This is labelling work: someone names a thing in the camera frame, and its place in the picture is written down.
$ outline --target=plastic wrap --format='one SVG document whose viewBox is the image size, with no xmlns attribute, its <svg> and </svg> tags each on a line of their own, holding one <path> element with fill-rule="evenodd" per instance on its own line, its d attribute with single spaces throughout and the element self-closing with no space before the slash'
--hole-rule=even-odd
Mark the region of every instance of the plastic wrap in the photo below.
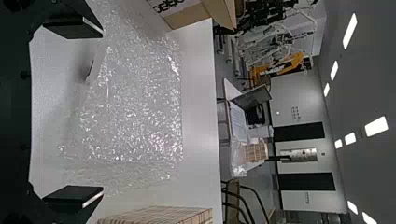
<svg viewBox="0 0 396 224">
<path fill-rule="evenodd" d="M 235 137 L 231 138 L 230 146 L 230 172 L 231 177 L 245 177 L 248 175 L 246 159 L 246 143 L 240 142 Z"/>
<path fill-rule="evenodd" d="M 97 45 L 106 42 L 106 52 L 67 116 L 64 182 L 102 186 L 108 196 L 169 180 L 183 158 L 178 44 L 154 35 L 128 1 L 87 2 L 105 28 Z"/>
</svg>

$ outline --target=metal frame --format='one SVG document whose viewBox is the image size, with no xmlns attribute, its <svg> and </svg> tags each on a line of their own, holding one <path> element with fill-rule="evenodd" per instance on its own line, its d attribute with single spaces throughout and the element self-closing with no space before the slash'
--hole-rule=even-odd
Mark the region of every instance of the metal frame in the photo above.
<svg viewBox="0 0 396 224">
<path fill-rule="evenodd" d="M 227 217 L 228 217 L 228 207 L 231 207 L 231 208 L 237 207 L 237 206 L 235 206 L 235 205 L 233 205 L 233 204 L 229 204 L 229 203 L 228 203 L 228 196 L 229 196 L 229 195 L 232 195 L 232 196 L 236 197 L 238 200 L 241 200 L 241 201 L 244 203 L 244 205 L 245 205 L 245 207 L 246 207 L 246 209 L 247 209 L 247 213 L 248 213 L 249 216 L 250 216 L 251 223 L 254 224 L 254 223 L 255 223 L 255 220 L 254 220 L 253 215 L 251 215 L 251 212 L 250 212 L 250 209 L 249 209 L 249 207 L 248 207 L 248 204 L 246 203 L 246 200 L 245 200 L 242 196 L 240 196 L 240 195 L 235 196 L 235 195 L 237 195 L 237 194 L 234 194 L 234 193 L 231 193 L 230 191 L 228 191 L 229 185 L 230 185 L 230 183 L 233 182 L 233 181 L 234 181 L 234 179 L 229 180 L 229 181 L 221 181 L 221 184 L 226 185 L 225 188 L 221 189 L 221 192 L 223 192 L 223 193 L 226 194 L 225 203 L 223 203 L 223 205 L 226 206 L 225 211 L 224 211 L 225 217 L 226 217 L 226 219 L 227 219 Z M 269 224 L 269 223 L 270 223 L 270 219 L 269 219 L 269 217 L 268 217 L 268 215 L 267 215 L 267 212 L 265 211 L 265 207 L 264 207 L 264 204 L 262 203 L 262 199 L 260 198 L 259 193 L 257 193 L 257 191 L 256 191 L 255 189 L 250 188 L 250 187 L 247 187 L 247 186 L 239 185 L 239 188 L 240 188 L 240 189 L 247 189 L 247 190 L 249 190 L 249 191 L 252 191 L 252 192 L 255 194 L 255 196 L 256 196 L 256 198 L 257 198 L 259 204 L 260 204 L 260 208 L 262 209 L 262 212 L 263 212 L 263 214 L 264 214 L 265 220 L 266 220 L 266 222 Z M 245 212 L 243 212 L 243 210 L 242 210 L 241 213 L 242 213 L 242 216 L 244 217 L 245 221 L 248 221 Z"/>
<path fill-rule="evenodd" d="M 103 27 L 84 0 L 2 0 L 0 24 L 3 31 L 0 35 L 0 221 L 85 223 L 103 196 L 81 209 L 81 213 L 65 215 L 50 209 L 29 183 L 32 143 L 29 42 L 43 24 L 66 38 L 101 38 Z"/>
</svg>

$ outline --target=desk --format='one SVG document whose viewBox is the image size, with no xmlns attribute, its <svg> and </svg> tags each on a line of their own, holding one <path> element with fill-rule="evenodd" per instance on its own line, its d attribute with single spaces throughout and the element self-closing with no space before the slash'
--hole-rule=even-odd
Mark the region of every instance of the desk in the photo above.
<svg viewBox="0 0 396 224">
<path fill-rule="evenodd" d="M 163 21 L 147 4 L 146 0 L 127 2 L 141 5 L 141 7 L 128 7 L 132 11 L 146 9 L 139 15 L 151 17 L 149 15 L 151 11 L 153 13 L 152 21 Z M 156 25 L 156 23 L 152 22 L 150 24 L 153 27 Z M 212 19 L 209 19 L 179 29 L 171 34 L 178 39 L 183 52 L 181 62 L 181 97 L 184 160 L 180 164 L 177 179 L 145 189 L 130 190 L 112 198 L 104 198 L 92 215 L 91 224 L 96 223 L 99 217 L 115 215 L 151 205 L 212 208 L 213 223 L 222 223 L 219 139 L 216 123 L 216 102 L 214 101 L 216 98 L 216 84 L 212 30 Z M 46 38 L 49 43 L 38 42 L 40 38 L 37 37 L 40 35 L 42 39 Z M 70 48 L 60 50 L 61 47 L 68 43 L 65 42 L 56 35 L 49 34 L 46 30 L 41 29 L 36 34 L 33 48 L 41 49 L 39 47 L 46 47 L 52 44 L 53 51 L 46 51 L 43 57 L 33 58 L 40 60 L 40 62 L 53 62 L 49 58 L 55 58 L 60 60 L 59 64 L 63 64 L 61 60 L 64 60 L 68 62 L 68 64 L 64 65 L 64 73 L 65 71 L 70 71 L 70 73 L 78 71 L 78 67 L 76 70 L 67 67 L 67 65 L 74 65 L 73 62 L 78 62 L 78 60 L 74 59 L 76 56 L 66 60 L 62 54 L 59 54 L 59 51 L 62 50 L 67 52 L 73 50 Z M 81 57 L 83 58 L 85 54 L 82 52 L 79 55 L 82 55 Z M 33 123 L 35 126 L 33 135 L 35 144 L 30 176 L 40 196 L 45 196 L 63 187 L 61 179 L 62 168 L 59 167 L 59 164 L 45 165 L 43 162 L 43 157 L 45 156 L 44 148 L 53 149 L 53 153 L 58 151 L 57 135 L 54 135 L 57 134 L 56 131 L 59 127 L 56 125 L 49 127 L 47 125 L 44 133 L 41 127 L 49 123 L 49 118 L 58 118 L 54 108 L 68 103 L 66 101 L 67 98 L 63 97 L 59 91 L 70 92 L 66 87 L 76 82 L 72 78 L 67 79 L 67 82 L 66 80 L 64 81 L 64 77 L 71 76 L 63 76 L 64 73 L 62 71 L 59 73 L 53 72 L 53 70 L 42 72 L 43 70 L 44 68 L 34 70 L 36 76 L 33 78 L 35 99 L 38 100 L 35 101 L 34 105 L 35 115 L 33 116 Z"/>
<path fill-rule="evenodd" d="M 223 79 L 223 90 L 224 90 L 224 100 L 219 101 L 220 104 L 224 104 L 224 112 L 225 112 L 225 120 L 219 120 L 219 124 L 226 125 L 226 132 L 228 135 L 228 139 L 220 139 L 219 143 L 221 146 L 221 167 L 222 170 L 227 169 L 227 166 L 230 167 L 230 145 L 231 145 L 231 137 L 233 136 L 233 127 L 231 123 L 230 116 L 230 104 L 229 101 L 232 99 L 242 95 L 243 93 L 239 91 L 229 80 L 226 78 Z M 252 170 L 259 165 L 264 164 L 265 161 L 258 162 L 247 162 L 247 171 Z"/>
</svg>

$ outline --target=rectangular ceiling light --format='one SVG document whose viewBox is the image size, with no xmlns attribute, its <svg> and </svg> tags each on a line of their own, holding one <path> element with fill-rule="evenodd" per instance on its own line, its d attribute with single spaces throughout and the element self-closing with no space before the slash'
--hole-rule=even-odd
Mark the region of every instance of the rectangular ceiling light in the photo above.
<svg viewBox="0 0 396 224">
<path fill-rule="evenodd" d="M 376 221 L 372 217 L 369 217 L 369 215 L 367 215 L 365 213 L 363 213 L 363 220 L 367 224 L 376 224 Z"/>
<path fill-rule="evenodd" d="M 330 77 L 332 78 L 332 81 L 334 81 L 337 72 L 338 72 L 338 62 L 335 61 L 334 65 L 332 66 L 332 72 L 330 73 Z"/>
<path fill-rule="evenodd" d="M 326 86 L 324 88 L 324 97 L 327 97 L 327 95 L 329 94 L 330 91 L 330 85 L 329 83 L 326 83 Z"/>
<path fill-rule="evenodd" d="M 350 133 L 346 136 L 346 144 L 351 145 L 353 143 L 356 143 L 356 135 L 354 133 Z"/>
<path fill-rule="evenodd" d="M 350 19 L 349 25 L 346 29 L 346 35 L 344 36 L 344 39 L 343 39 L 344 49 L 347 49 L 347 46 L 349 45 L 349 41 L 352 38 L 357 25 L 358 25 L 358 19 L 356 18 L 356 14 L 353 13 L 352 18 Z"/>
<path fill-rule="evenodd" d="M 339 140 L 335 141 L 335 148 L 338 149 L 341 147 L 343 147 L 343 140 L 339 139 Z"/>
<path fill-rule="evenodd" d="M 359 213 L 358 213 L 358 207 L 357 207 L 355 204 L 353 204 L 353 203 L 350 202 L 350 201 L 347 201 L 347 206 L 349 207 L 349 209 L 350 209 L 353 213 L 355 213 L 356 215 L 359 214 Z"/>
<path fill-rule="evenodd" d="M 387 131 L 388 128 L 389 127 L 388 127 L 387 119 L 385 117 L 376 119 L 375 121 L 364 126 L 364 129 L 366 130 L 366 134 L 368 137 Z"/>
</svg>

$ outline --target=gray floor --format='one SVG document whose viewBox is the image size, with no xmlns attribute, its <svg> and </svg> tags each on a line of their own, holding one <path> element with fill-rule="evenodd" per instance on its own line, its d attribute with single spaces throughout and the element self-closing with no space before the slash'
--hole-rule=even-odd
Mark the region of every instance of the gray floor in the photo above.
<svg viewBox="0 0 396 224">
<path fill-rule="evenodd" d="M 233 74 L 233 66 L 225 62 L 224 55 L 220 55 L 215 53 L 215 63 L 216 63 L 216 87 L 217 87 L 217 97 L 223 98 L 223 79 L 227 78 L 231 81 L 235 87 L 239 90 L 242 90 L 243 87 L 240 81 Z M 267 106 L 264 107 L 266 111 L 266 117 L 269 119 L 269 110 Z M 273 155 L 273 148 L 270 146 L 270 155 Z M 249 186 L 257 190 L 262 198 L 262 201 L 265 206 L 265 210 L 269 214 L 273 209 L 279 209 L 279 196 L 276 182 L 273 180 L 273 177 L 276 173 L 275 164 L 273 162 L 267 162 L 263 164 L 261 167 L 257 167 L 247 173 L 247 177 L 241 178 L 240 183 L 242 185 Z M 224 174 L 221 172 L 221 178 L 223 180 L 227 180 L 228 174 Z M 252 210 L 252 214 L 257 223 L 264 223 L 264 216 L 262 214 L 262 210 L 255 199 L 254 195 L 249 192 L 242 192 L 242 196 L 244 196 L 249 204 L 250 209 Z"/>
</svg>

